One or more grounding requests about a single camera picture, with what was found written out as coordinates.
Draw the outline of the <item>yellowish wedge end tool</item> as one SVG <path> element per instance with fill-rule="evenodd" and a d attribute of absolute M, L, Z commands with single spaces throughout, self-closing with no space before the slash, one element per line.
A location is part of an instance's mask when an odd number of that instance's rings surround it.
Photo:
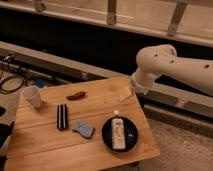
<path fill-rule="evenodd" d="M 119 101 L 124 102 L 125 100 L 127 100 L 131 96 L 132 96 L 131 89 L 128 86 L 125 86 L 121 89 L 121 91 L 119 93 Z"/>

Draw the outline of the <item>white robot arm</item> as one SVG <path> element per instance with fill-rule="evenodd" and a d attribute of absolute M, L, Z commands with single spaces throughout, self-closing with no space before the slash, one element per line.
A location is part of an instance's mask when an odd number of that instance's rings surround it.
<path fill-rule="evenodd" d="M 165 75 L 213 96 L 213 60 L 178 57 L 174 46 L 163 44 L 139 50 L 136 64 L 129 78 L 131 93 L 146 95 L 155 80 Z"/>

